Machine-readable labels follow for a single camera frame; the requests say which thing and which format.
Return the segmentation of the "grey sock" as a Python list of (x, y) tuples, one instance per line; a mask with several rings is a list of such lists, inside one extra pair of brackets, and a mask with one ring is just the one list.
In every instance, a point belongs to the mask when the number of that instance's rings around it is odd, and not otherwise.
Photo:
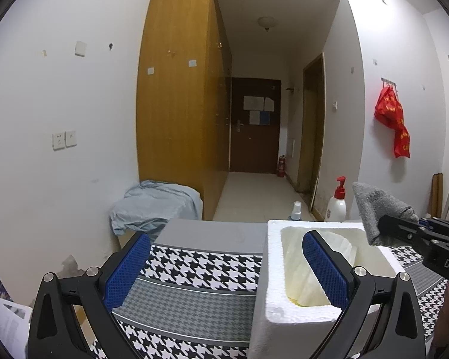
[(419, 218), (415, 210), (409, 204), (373, 185), (354, 182), (353, 191), (368, 244), (381, 247), (404, 247), (406, 244), (403, 241), (381, 233), (378, 229), (379, 219), (389, 215), (418, 223)]

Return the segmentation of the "white styrofoam box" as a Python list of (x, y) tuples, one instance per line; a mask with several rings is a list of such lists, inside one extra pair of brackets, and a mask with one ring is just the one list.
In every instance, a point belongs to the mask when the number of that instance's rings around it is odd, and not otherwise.
[(299, 306), (285, 290), (285, 248), (305, 232), (335, 232), (357, 247), (355, 263), (376, 276), (395, 277), (404, 268), (388, 247), (372, 247), (360, 222), (270, 220), (254, 305), (248, 358), (309, 358), (341, 310), (332, 305)]

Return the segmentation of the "white pump lotion bottle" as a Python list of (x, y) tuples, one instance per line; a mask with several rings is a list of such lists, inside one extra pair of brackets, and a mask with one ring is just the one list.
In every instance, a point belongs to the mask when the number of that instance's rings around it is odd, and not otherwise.
[(325, 221), (343, 222), (345, 220), (347, 212), (345, 203), (345, 180), (345, 176), (336, 179), (338, 186), (334, 191), (333, 197), (328, 201), (324, 218)]

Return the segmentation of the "blue spray bottle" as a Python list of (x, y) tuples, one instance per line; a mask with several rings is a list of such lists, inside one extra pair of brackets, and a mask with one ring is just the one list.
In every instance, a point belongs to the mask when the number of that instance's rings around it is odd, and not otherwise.
[(302, 219), (302, 203), (300, 201), (295, 201), (291, 214), (289, 216), (291, 220), (301, 220)]

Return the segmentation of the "red hanging bags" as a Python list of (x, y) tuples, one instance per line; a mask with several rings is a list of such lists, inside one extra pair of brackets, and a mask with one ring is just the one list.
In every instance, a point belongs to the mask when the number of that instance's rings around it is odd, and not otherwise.
[(394, 131), (393, 153), (410, 158), (410, 136), (404, 123), (404, 111), (394, 87), (385, 84), (375, 105), (375, 119)]

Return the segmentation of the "houndstooth table mat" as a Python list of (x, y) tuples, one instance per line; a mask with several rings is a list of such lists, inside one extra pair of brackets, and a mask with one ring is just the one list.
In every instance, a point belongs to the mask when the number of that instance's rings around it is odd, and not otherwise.
[(246, 358), (262, 260), (155, 244), (113, 316), (141, 358)]

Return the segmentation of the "light blue crumpled cloth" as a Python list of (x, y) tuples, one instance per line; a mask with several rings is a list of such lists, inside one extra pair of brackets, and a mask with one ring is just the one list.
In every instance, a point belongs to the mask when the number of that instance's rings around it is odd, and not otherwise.
[(113, 204), (109, 219), (117, 236), (132, 230), (156, 240), (170, 220), (201, 220), (203, 207), (200, 193), (187, 185), (146, 180)]

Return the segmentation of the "red fire extinguisher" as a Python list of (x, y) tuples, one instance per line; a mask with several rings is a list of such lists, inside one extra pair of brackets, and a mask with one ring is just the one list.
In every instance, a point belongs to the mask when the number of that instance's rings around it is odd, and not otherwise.
[(277, 165), (277, 176), (278, 177), (285, 177), (285, 167), (286, 167), (286, 156), (282, 155), (278, 159), (278, 165)]

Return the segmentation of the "dark brown entrance door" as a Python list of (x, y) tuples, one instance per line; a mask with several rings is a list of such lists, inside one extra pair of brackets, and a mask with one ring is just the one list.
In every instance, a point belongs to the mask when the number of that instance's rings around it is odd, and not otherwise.
[(281, 82), (232, 78), (230, 170), (273, 174), (280, 141)]

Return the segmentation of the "ceiling lamp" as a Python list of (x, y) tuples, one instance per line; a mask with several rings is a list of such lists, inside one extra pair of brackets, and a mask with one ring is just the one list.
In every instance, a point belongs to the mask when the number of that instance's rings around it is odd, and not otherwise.
[(278, 20), (272, 16), (261, 16), (257, 19), (257, 24), (268, 32), (271, 28), (277, 27)]

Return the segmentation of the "wooden wardrobe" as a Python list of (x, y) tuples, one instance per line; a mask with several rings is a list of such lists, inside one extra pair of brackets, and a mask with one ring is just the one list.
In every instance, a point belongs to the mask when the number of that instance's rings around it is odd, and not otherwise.
[(140, 180), (200, 193), (212, 220), (228, 174), (226, 36), (216, 0), (150, 0), (136, 95)]

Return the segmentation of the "white wall switches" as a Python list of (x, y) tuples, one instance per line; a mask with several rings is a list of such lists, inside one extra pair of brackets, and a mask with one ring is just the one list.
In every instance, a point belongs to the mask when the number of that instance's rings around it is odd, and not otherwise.
[(59, 151), (77, 145), (77, 136), (75, 130), (54, 133), (52, 135), (52, 149)]

